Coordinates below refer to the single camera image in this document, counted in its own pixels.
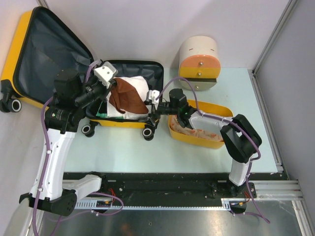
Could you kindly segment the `floral patterned pouch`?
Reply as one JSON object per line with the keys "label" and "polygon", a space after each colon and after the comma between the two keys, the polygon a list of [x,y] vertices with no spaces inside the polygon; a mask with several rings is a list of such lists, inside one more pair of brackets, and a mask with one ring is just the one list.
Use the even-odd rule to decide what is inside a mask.
{"label": "floral patterned pouch", "polygon": [[203,130],[203,129],[190,129],[190,128],[183,128],[179,125],[177,121],[177,116],[171,115],[170,116],[170,128],[177,132],[184,135],[197,137],[205,140],[222,142],[223,138],[219,133],[213,132],[212,130]]}

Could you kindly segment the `yellow plastic basket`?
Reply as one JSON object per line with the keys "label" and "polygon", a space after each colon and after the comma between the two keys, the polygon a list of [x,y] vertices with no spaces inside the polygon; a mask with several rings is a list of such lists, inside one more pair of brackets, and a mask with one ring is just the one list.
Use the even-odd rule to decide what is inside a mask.
{"label": "yellow plastic basket", "polygon": [[[221,105],[198,101],[198,106],[200,110],[206,113],[212,113],[212,114],[223,116],[223,117],[233,116],[233,113],[229,108],[221,106]],[[191,145],[197,145],[197,146],[201,146],[205,148],[212,148],[212,149],[219,149],[224,145],[224,141],[222,142],[210,141],[210,140],[205,140],[205,139],[201,139],[197,137],[184,135],[184,134],[173,131],[170,128],[170,116],[168,117],[168,126],[169,126],[170,135],[175,140],[188,143]],[[220,134],[220,131],[215,131],[214,128],[210,128],[206,130],[209,130],[209,131],[212,130],[213,132]]]}

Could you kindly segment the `yellow Pikachu suitcase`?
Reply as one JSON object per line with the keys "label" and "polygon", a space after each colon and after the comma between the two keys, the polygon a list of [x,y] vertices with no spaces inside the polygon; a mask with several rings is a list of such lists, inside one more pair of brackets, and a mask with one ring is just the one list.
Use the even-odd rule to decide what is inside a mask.
{"label": "yellow Pikachu suitcase", "polygon": [[[18,23],[12,44],[2,71],[0,84],[0,111],[20,112],[22,99],[29,104],[43,107],[52,97],[54,79],[62,69],[75,69],[85,75],[88,62],[93,56],[84,43],[52,11],[36,7],[24,13]],[[109,60],[118,70],[118,77],[143,76],[149,89],[162,91],[163,66],[155,61]],[[90,120],[82,128],[86,137],[95,134],[95,127],[116,126],[143,128],[142,135],[150,141],[157,125],[151,125],[149,118],[123,119],[100,118],[94,115],[92,107],[100,105],[101,99],[86,107],[86,117]]]}

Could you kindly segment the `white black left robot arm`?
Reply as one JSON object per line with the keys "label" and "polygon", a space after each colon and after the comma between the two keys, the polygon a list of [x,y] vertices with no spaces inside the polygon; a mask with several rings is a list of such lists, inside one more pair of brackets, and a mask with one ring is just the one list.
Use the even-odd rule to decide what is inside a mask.
{"label": "white black left robot arm", "polygon": [[96,172],[63,187],[63,174],[71,143],[79,122],[85,117],[85,108],[97,99],[105,99],[117,75],[116,68],[102,66],[95,69],[95,79],[83,84],[75,69],[60,72],[55,80],[55,93],[43,109],[41,122],[44,131],[44,148],[39,170],[29,193],[19,201],[29,200],[34,210],[69,216],[78,200],[96,194],[104,196],[109,185]]}

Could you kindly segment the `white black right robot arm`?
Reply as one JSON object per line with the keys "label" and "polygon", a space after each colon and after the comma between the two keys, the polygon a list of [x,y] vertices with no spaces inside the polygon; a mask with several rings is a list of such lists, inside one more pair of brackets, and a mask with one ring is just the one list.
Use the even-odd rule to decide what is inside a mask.
{"label": "white black right robot arm", "polygon": [[261,156],[259,146],[262,139],[244,115],[223,117],[206,113],[188,103],[183,90],[174,88],[169,92],[169,101],[160,100],[161,93],[150,90],[145,102],[152,106],[150,117],[157,115],[176,115],[183,128],[218,132],[232,157],[232,166],[226,189],[230,196],[239,197],[245,191],[252,166],[252,156]]}

